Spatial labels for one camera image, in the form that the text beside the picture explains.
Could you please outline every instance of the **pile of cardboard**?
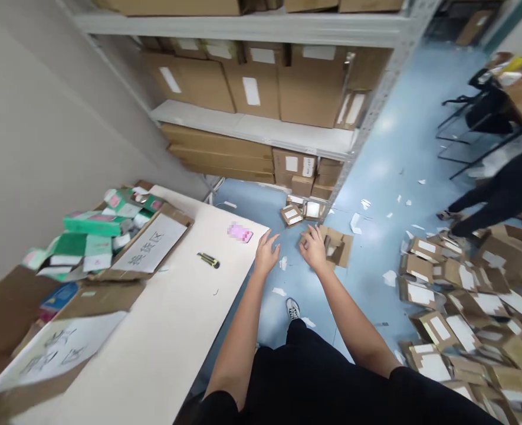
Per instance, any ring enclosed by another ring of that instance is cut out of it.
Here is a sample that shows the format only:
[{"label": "pile of cardboard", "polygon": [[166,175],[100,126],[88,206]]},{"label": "pile of cardboard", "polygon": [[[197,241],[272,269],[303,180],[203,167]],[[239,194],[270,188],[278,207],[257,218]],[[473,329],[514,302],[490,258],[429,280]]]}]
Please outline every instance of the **pile of cardboard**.
[{"label": "pile of cardboard", "polygon": [[419,342],[400,341],[410,367],[505,424],[522,423],[522,229],[493,226],[470,259],[445,234],[406,241],[400,299]]},{"label": "pile of cardboard", "polygon": [[288,13],[398,12],[404,4],[403,0],[94,0],[94,3],[125,16],[239,16],[282,6]]}]

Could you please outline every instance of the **sneaker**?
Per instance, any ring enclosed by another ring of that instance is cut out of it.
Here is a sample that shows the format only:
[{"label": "sneaker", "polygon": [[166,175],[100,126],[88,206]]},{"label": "sneaker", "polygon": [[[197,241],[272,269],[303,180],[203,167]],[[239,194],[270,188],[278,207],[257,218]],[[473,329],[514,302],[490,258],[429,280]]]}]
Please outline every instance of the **sneaker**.
[{"label": "sneaker", "polygon": [[286,309],[288,310],[288,317],[291,321],[294,319],[300,319],[300,307],[298,303],[292,298],[286,300]]}]

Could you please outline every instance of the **paper sign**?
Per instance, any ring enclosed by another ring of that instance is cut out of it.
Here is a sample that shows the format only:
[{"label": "paper sign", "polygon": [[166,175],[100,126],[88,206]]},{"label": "paper sign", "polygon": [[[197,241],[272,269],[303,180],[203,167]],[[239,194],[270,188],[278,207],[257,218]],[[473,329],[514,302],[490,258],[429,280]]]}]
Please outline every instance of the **paper sign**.
[{"label": "paper sign", "polygon": [[0,392],[62,375],[93,356],[127,315],[49,322],[0,374]]},{"label": "paper sign", "polygon": [[153,273],[185,231],[183,224],[159,214],[111,268]]}]

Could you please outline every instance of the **pink phone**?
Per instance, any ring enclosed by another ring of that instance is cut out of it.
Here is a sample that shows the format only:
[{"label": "pink phone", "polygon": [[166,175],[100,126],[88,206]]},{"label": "pink phone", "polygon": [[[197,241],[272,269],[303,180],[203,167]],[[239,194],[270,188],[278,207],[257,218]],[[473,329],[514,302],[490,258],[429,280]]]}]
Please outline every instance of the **pink phone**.
[{"label": "pink phone", "polygon": [[231,237],[234,237],[237,240],[242,241],[243,243],[247,243],[253,237],[253,232],[246,227],[240,226],[237,223],[232,223],[227,229],[227,234]]}]

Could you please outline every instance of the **desk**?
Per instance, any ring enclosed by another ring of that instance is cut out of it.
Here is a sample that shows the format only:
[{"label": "desk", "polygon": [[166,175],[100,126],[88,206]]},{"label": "desk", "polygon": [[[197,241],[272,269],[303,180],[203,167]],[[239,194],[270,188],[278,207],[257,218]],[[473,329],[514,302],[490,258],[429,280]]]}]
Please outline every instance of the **desk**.
[{"label": "desk", "polygon": [[[196,378],[255,259],[267,227],[154,186],[160,196],[195,219],[159,272],[62,396],[13,419],[15,424],[171,424]],[[253,237],[227,235],[233,221]],[[197,257],[219,260],[214,269]]]}]

